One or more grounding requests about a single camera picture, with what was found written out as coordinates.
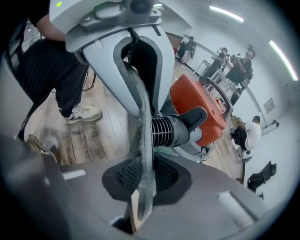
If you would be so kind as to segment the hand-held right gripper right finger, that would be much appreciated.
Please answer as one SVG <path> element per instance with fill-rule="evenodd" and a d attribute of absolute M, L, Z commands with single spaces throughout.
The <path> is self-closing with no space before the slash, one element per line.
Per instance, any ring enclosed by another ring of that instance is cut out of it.
<path fill-rule="evenodd" d="M 258 238 L 267 208 L 261 198 L 214 167 L 158 154 L 176 182 L 158 193 L 146 238 Z"/>

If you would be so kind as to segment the red and green vacuum cleaner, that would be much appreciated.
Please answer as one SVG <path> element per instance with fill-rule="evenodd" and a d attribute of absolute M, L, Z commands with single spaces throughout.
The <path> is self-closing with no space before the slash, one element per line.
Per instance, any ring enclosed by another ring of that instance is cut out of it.
<path fill-rule="evenodd" d="M 232 111 L 226 94 L 212 79 L 198 81 L 182 74 L 152 120 L 153 146 L 171 148 L 194 162 L 206 161 Z"/>

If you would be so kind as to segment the grey tripod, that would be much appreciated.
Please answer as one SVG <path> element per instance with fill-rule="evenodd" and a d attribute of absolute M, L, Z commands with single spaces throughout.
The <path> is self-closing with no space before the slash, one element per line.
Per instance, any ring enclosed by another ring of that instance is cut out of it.
<path fill-rule="evenodd" d="M 279 127 L 279 122 L 277 120 L 273 120 L 271 123 L 267 124 L 266 126 L 262 127 L 262 133 L 261 136 L 266 135 L 270 131 L 273 131 Z"/>

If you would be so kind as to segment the person's left beige sneaker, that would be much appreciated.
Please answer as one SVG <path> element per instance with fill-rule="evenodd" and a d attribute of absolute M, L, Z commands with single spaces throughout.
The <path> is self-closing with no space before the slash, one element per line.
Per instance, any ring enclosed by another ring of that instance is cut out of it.
<path fill-rule="evenodd" d="M 92 122 L 99 120 L 102 116 L 102 110 L 93 106 L 83 106 L 77 104 L 72 110 L 62 110 L 60 113 L 65 119 L 67 125 L 72 125 L 80 121 Z"/>

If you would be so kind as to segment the person's black trousers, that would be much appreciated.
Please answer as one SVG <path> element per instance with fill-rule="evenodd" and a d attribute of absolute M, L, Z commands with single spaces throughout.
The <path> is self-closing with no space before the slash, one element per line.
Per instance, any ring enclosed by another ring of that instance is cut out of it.
<path fill-rule="evenodd" d="M 61 115 L 70 117 L 80 103 L 88 67 L 74 54 L 66 51 L 65 43 L 42 39 L 22 55 L 15 76 L 37 109 L 56 90 Z"/>

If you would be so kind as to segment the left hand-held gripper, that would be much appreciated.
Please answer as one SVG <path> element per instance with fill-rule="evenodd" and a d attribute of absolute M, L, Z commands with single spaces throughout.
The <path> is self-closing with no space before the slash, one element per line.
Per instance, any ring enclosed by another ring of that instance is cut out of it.
<path fill-rule="evenodd" d="M 161 24 L 162 14 L 153 4 L 154 0 L 50 1 L 50 21 L 65 34 L 66 50 L 75 53 L 84 47 L 92 69 L 134 117 L 140 115 L 141 100 L 121 52 L 132 43 L 126 29 Z"/>

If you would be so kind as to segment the white table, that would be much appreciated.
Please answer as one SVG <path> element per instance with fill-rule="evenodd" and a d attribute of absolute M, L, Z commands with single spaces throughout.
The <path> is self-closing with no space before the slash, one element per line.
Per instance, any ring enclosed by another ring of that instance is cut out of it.
<path fill-rule="evenodd" d="M 202 60 L 202 62 L 200 63 L 200 65 L 197 67 L 197 69 L 193 70 L 193 75 L 197 75 L 199 77 L 203 77 L 208 69 L 210 67 L 210 63 L 206 60 Z M 212 80 L 217 81 L 218 79 L 221 79 L 221 81 L 226 79 L 225 74 L 220 70 L 217 69 L 214 74 L 211 76 Z"/>

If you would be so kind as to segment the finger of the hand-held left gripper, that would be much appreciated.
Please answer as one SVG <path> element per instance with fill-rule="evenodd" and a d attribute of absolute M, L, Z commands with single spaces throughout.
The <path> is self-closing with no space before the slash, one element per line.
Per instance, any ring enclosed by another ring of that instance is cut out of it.
<path fill-rule="evenodd" d="M 155 81 L 152 94 L 152 105 L 158 113 L 170 90 L 173 68 L 174 51 L 165 31 L 160 26 L 146 26 L 139 29 L 139 39 L 154 49 L 157 63 L 154 67 Z"/>

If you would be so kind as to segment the ceiling light strip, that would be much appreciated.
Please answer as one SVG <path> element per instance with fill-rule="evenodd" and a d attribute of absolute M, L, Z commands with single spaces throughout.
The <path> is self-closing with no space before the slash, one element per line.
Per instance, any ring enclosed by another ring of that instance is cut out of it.
<path fill-rule="evenodd" d="M 292 64 L 290 63 L 289 59 L 286 57 L 284 52 L 278 47 L 278 45 L 273 40 L 271 40 L 269 42 L 269 44 L 273 48 L 273 50 L 278 54 L 280 59 L 283 61 L 284 65 L 288 69 L 292 79 L 294 81 L 298 81 L 299 80 L 298 74 L 296 73 L 294 67 L 292 66 Z"/>
<path fill-rule="evenodd" d="M 212 11 L 222 13 L 222 14 L 224 14 L 226 16 L 229 16 L 229 17 L 231 17 L 231 18 L 233 18 L 233 19 L 235 19 L 235 20 L 237 20 L 241 23 L 244 23 L 244 19 L 242 17 L 240 17 L 240 16 L 238 16 L 238 15 L 232 13 L 232 12 L 229 12 L 227 10 L 224 10 L 224 9 L 221 9 L 221 8 L 218 8 L 218 7 L 215 7 L 215 6 L 211 6 L 211 5 L 209 5 L 209 8 Z"/>

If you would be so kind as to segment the person's left forearm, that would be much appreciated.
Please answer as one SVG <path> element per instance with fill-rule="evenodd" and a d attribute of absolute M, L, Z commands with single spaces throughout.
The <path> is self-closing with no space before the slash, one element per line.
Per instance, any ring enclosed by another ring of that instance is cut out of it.
<path fill-rule="evenodd" d="M 65 42 L 65 34 L 51 23 L 49 14 L 42 17 L 36 23 L 36 28 L 49 40 Z"/>

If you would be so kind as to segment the person's black printed t-shirt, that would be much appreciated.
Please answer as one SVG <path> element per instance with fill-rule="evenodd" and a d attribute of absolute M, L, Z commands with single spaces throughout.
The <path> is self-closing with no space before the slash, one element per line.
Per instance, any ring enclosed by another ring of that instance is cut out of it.
<path fill-rule="evenodd" d="M 28 18 L 36 27 L 37 23 L 49 14 L 50 0 L 30 0 Z"/>

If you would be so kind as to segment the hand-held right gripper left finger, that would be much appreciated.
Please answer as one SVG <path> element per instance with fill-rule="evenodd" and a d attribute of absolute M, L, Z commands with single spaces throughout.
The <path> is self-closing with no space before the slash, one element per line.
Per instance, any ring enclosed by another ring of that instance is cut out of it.
<path fill-rule="evenodd" d="M 138 186 L 139 152 L 60 167 L 64 178 L 85 204 L 109 225 L 133 234 L 136 232 L 131 196 Z"/>

